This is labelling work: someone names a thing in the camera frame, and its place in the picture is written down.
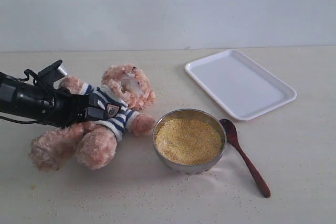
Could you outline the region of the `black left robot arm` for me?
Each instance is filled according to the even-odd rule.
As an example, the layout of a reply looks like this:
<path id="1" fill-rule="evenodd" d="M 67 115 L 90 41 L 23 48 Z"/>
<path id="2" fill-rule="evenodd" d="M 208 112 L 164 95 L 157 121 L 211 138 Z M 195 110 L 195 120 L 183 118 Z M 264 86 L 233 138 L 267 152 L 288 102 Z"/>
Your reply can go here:
<path id="1" fill-rule="evenodd" d="M 74 123 L 106 120 L 107 109 L 98 106 L 92 94 L 71 94 L 65 88 L 54 88 L 54 83 L 65 75 L 56 70 L 35 74 L 27 69 L 26 78 L 14 78 L 1 73 L 1 112 L 31 119 L 19 121 L 1 116 L 1 119 L 19 124 L 42 124 L 55 127 Z"/>

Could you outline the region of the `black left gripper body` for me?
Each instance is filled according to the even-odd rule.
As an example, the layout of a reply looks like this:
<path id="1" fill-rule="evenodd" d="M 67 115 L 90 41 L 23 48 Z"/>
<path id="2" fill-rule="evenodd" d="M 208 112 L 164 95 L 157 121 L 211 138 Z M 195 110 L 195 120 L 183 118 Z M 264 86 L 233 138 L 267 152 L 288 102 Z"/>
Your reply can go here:
<path id="1" fill-rule="evenodd" d="M 45 113 L 37 120 L 37 124 L 55 127 L 70 126 L 83 118 L 89 105 L 88 95 L 71 94 L 67 89 L 53 89 Z"/>

